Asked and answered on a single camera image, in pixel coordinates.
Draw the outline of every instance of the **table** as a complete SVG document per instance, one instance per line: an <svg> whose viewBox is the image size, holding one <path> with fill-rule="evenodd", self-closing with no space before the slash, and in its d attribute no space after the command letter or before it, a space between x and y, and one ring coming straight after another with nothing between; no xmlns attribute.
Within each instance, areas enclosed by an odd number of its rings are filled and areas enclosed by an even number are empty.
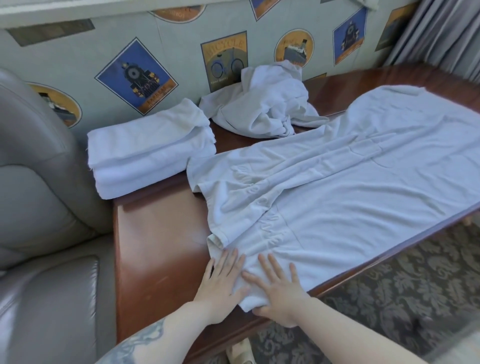
<svg viewBox="0 0 480 364"><path fill-rule="evenodd" d="M399 65L305 81L309 101L320 115L345 110L361 94L380 85L425 86L431 92L480 112L480 88L433 67ZM212 123L218 152L258 142ZM456 217L461 219L479 206ZM194 298L209 260L210 233L203 196L193 194L185 173L114 201L117 290L117 340L159 320ZM320 296L423 238L446 227L439 224L382 256L316 287ZM268 321L238 306L218 325L207 327L192 345L186 363L198 363L266 326Z"/></svg>

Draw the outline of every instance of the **person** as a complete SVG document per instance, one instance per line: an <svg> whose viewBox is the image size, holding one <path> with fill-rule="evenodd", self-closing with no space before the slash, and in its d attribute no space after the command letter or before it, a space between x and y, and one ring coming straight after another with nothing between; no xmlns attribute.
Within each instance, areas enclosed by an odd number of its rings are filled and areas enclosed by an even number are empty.
<svg viewBox="0 0 480 364"><path fill-rule="evenodd" d="M269 279L265 282L242 272L245 255L238 260L237 257L235 249L230 257L224 251L216 264L211 259L193 301L132 335L97 364L182 363L203 329L222 322L248 294L249 286L232 294L240 274L248 283L263 289L269 299L269 305L253 310L255 315L288 328L299 326L333 364L425 364L393 341L310 297L300 286L293 263L290 263L289 279L273 255L269 254L268 259L258 255Z"/></svg>

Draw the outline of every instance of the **carpet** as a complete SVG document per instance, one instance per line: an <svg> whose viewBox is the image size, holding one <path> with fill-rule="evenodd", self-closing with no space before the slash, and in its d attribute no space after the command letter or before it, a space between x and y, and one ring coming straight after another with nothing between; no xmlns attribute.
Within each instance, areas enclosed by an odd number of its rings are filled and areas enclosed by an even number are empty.
<svg viewBox="0 0 480 364"><path fill-rule="evenodd" d="M434 321L480 310L480 228L454 225L351 279L321 298L339 312L423 356L452 335L414 331L415 318ZM330 364L299 328L276 323L250 337L257 364ZM227 364L225 354L206 364Z"/></svg>

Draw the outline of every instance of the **wallpaper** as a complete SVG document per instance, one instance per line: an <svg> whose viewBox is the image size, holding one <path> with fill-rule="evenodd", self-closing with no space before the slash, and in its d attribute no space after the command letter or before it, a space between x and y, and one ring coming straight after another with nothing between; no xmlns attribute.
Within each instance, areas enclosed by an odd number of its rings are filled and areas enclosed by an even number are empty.
<svg viewBox="0 0 480 364"><path fill-rule="evenodd" d="M289 60L303 79L382 64L417 3L239 0L0 30L0 67L86 133L238 82L242 68Z"/></svg>

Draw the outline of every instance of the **leather seat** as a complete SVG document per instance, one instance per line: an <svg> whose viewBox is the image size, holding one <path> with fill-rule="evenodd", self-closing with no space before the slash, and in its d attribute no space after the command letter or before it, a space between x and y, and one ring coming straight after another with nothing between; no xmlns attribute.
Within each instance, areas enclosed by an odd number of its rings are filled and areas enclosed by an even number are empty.
<svg viewBox="0 0 480 364"><path fill-rule="evenodd" d="M0 70L0 364L94 363L115 345L112 208L49 105Z"/></svg>

